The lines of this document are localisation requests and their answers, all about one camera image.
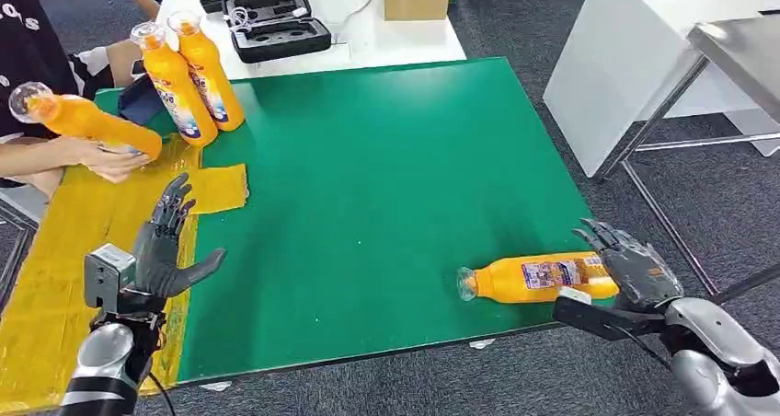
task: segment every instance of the clear bottle cap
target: clear bottle cap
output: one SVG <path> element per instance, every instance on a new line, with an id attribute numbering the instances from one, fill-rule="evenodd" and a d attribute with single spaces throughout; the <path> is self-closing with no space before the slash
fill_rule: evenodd
<path id="1" fill-rule="evenodd" d="M 52 90 L 41 82 L 27 82 L 11 91 L 8 108 L 23 123 L 42 123 L 53 110 L 53 97 Z"/>
<path id="2" fill-rule="evenodd" d="M 166 43 L 166 30 L 154 22 L 139 23 L 130 31 L 130 40 L 142 50 L 156 50 Z"/>
<path id="3" fill-rule="evenodd" d="M 476 296 L 477 286 L 474 271 L 467 267 L 458 269 L 458 294 L 464 301 L 471 301 Z"/>
<path id="4" fill-rule="evenodd" d="M 177 11 L 168 18 L 168 26 L 179 36 L 191 36 L 201 30 L 201 17 L 192 11 Z"/>

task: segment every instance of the open case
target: open case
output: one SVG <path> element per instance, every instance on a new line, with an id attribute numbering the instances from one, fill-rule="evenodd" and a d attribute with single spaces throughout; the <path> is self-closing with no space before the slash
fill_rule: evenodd
<path id="1" fill-rule="evenodd" d="M 238 7 L 246 21 L 234 21 Z M 233 46 L 245 64 L 291 57 L 330 48 L 330 31 L 312 16 L 308 0 L 223 0 Z"/>

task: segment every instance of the white label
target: white label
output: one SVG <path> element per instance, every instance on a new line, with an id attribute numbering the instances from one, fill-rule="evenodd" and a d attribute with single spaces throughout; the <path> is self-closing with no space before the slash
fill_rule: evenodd
<path id="1" fill-rule="evenodd" d="M 582 284 L 574 260 L 523 264 L 522 274 L 529 289 Z"/>
<path id="2" fill-rule="evenodd" d="M 601 266 L 602 265 L 602 259 L 596 256 L 592 257 L 585 257 L 584 259 L 586 266 Z"/>

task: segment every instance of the orange detergent bottle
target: orange detergent bottle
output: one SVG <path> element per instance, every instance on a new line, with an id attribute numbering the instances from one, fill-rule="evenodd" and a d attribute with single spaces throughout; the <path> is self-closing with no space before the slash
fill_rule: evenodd
<path id="1" fill-rule="evenodd" d="M 59 135 L 98 141 L 109 152 L 144 153 L 154 160 L 163 147 L 156 132 L 107 114 L 86 98 L 55 95 L 39 82 L 11 91 L 8 107 L 20 121 L 43 123 Z"/>
<path id="2" fill-rule="evenodd" d="M 217 138 L 209 110 L 189 79 L 187 61 L 166 44 L 165 30 L 154 22 L 136 25 L 130 38 L 143 53 L 143 67 L 187 143 L 205 146 Z"/>
<path id="3" fill-rule="evenodd" d="M 244 112 L 220 64 L 217 45 L 201 31 L 201 18 L 178 11 L 168 18 L 178 34 L 178 52 L 189 64 L 189 76 L 198 87 L 217 128 L 232 131 L 244 122 Z"/>
<path id="4" fill-rule="evenodd" d="M 505 258 L 484 269 L 458 271 L 458 290 L 466 301 L 483 296 L 500 303 L 543 303 L 555 301 L 562 286 L 595 299 L 609 298 L 618 291 L 602 259 L 593 252 Z"/>

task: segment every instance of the yellow cloth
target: yellow cloth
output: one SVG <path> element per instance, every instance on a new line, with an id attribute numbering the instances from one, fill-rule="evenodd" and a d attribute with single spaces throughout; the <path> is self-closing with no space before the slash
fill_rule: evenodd
<path id="1" fill-rule="evenodd" d="M 244 204 L 244 166 L 196 170 L 200 151 L 176 136 L 154 163 L 134 171 L 120 184 L 111 184 L 85 168 L 68 169 L 0 320 L 0 413 L 59 403 L 89 320 L 97 313 L 84 303 L 84 256 L 107 242 L 129 251 L 170 180 L 183 171 L 190 173 L 192 193 L 200 206 L 197 212 Z M 205 190 L 207 181 L 216 182 L 212 187 L 220 189 Z M 196 227 L 197 219 L 191 216 L 179 240 L 179 267 L 193 262 Z M 155 354 L 153 369 L 164 386 L 176 381 L 188 301 L 189 293 L 185 293 L 167 303 L 165 347 Z M 152 389 L 147 380 L 142 391 Z"/>
<path id="2" fill-rule="evenodd" d="M 247 169 L 244 165 L 229 168 L 205 168 L 189 176 L 192 192 L 189 198 L 196 200 L 191 214 L 213 214 L 243 207 L 247 202 Z"/>

